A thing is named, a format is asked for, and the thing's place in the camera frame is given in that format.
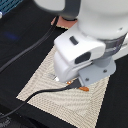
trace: black surface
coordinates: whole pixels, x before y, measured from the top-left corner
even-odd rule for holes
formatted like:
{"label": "black surface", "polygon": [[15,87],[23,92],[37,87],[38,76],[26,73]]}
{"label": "black surface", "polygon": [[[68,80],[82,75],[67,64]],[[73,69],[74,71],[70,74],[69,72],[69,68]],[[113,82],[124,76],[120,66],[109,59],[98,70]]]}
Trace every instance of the black surface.
{"label": "black surface", "polygon": [[[50,27],[53,17],[38,9],[31,0],[25,0],[3,17],[0,20],[0,66],[41,38]],[[12,110],[21,104],[16,96],[53,47],[53,40],[64,31],[64,29],[57,28],[43,45],[0,74],[1,105]],[[110,78],[96,128],[128,127],[127,62],[128,56],[116,61],[117,71]],[[26,105],[18,113],[51,128],[73,127],[31,105]]]}

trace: orange object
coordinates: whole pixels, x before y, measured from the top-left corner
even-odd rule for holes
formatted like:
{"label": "orange object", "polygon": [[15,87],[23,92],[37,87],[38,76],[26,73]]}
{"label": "orange object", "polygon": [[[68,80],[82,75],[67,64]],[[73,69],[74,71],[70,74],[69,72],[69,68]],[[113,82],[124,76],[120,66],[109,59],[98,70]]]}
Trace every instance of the orange object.
{"label": "orange object", "polygon": [[89,88],[87,88],[87,87],[80,87],[79,89],[82,90],[82,91],[85,91],[85,92],[89,91]]}
{"label": "orange object", "polygon": [[71,83],[72,83],[72,81],[67,82],[68,85],[70,85]]}
{"label": "orange object", "polygon": [[75,20],[75,21],[67,21],[67,20],[63,19],[63,18],[60,16],[60,17],[59,17],[59,20],[58,20],[58,23],[57,23],[57,27],[69,29],[69,28],[71,28],[76,22],[77,22],[77,20]]}

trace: cloth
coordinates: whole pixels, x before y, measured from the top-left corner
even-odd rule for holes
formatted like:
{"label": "cloth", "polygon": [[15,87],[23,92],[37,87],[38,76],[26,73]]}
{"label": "cloth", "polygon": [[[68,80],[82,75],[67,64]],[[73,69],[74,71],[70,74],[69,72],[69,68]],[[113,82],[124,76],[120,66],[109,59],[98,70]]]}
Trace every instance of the cloth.
{"label": "cloth", "polygon": [[[66,86],[66,84],[54,80],[53,57],[55,51],[55,47],[53,47],[28,84],[20,92],[18,99],[25,100],[32,93],[42,89]],[[109,77],[90,85],[89,92],[72,89],[39,94],[29,103],[77,128],[95,128],[108,80]]]}

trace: black cable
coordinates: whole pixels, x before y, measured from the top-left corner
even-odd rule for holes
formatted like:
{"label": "black cable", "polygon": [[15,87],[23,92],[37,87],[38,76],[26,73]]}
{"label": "black cable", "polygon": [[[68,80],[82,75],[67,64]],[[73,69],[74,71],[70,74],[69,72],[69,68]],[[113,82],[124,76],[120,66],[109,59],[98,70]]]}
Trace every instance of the black cable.
{"label": "black cable", "polygon": [[37,48],[39,45],[41,45],[45,40],[48,39],[48,37],[52,34],[52,32],[54,31],[57,22],[58,22],[59,16],[56,17],[54,24],[52,25],[52,27],[48,30],[48,32],[40,39],[38,40],[35,44],[33,44],[32,46],[28,47],[27,49],[25,49],[24,51],[22,51],[21,53],[19,53],[18,55],[16,55],[15,57],[13,57],[11,60],[9,60],[7,63],[5,63],[1,68],[0,68],[0,73],[2,73],[9,65],[11,65],[13,62],[15,62],[16,60],[18,60],[20,57],[22,57],[23,55],[27,54],[28,52],[34,50],[35,48]]}
{"label": "black cable", "polygon": [[7,116],[10,116],[11,114],[13,114],[14,112],[16,112],[17,110],[19,110],[21,107],[23,107],[32,97],[34,97],[35,95],[39,94],[39,93],[43,93],[43,92],[58,92],[58,91],[64,91],[64,90],[67,90],[67,89],[71,89],[70,86],[66,86],[64,88],[60,88],[60,89],[48,89],[48,90],[40,90],[40,91],[37,91],[35,93],[33,93],[32,95],[30,95],[20,106],[18,106],[16,109],[12,110],[11,112],[3,115],[3,116],[0,116],[0,119],[3,119]]}
{"label": "black cable", "polygon": [[[16,55],[14,58],[12,58],[11,60],[9,60],[6,64],[4,64],[1,68],[0,68],[0,73],[2,73],[10,64],[12,64],[13,62],[15,62],[17,59],[19,59],[20,57],[22,57],[23,55],[25,55],[26,53],[34,50],[36,47],[38,47],[41,43],[43,43],[46,39],[48,39],[48,37],[52,34],[52,32],[54,31],[56,24],[58,22],[59,16],[56,17],[55,22],[53,24],[53,26],[48,30],[48,32],[39,40],[37,41],[35,44],[33,44],[32,46],[30,46],[29,48],[25,49],[23,52],[19,53],[18,55]],[[0,116],[0,119],[3,119],[7,116],[10,116],[11,114],[13,114],[14,112],[16,112],[17,110],[19,110],[21,107],[23,107],[32,97],[34,97],[35,95],[39,94],[39,93],[43,93],[43,92],[59,92],[59,91],[64,91],[67,89],[72,89],[72,88],[78,88],[79,84],[76,82],[74,82],[73,85],[71,86],[66,86],[64,88],[60,88],[60,89],[48,89],[48,90],[40,90],[37,91],[35,93],[33,93],[32,95],[30,95],[20,106],[18,106],[16,109],[12,110],[11,112]]]}

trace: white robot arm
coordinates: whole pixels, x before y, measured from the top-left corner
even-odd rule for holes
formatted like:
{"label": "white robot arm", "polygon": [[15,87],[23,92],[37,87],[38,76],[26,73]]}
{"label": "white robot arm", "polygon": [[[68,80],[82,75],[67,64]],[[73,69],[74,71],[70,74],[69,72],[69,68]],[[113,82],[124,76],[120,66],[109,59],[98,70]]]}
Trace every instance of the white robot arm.
{"label": "white robot arm", "polygon": [[61,82],[78,77],[83,86],[88,86],[115,72],[112,56],[128,32],[128,0],[34,1],[48,12],[78,19],[54,41],[55,73]]}

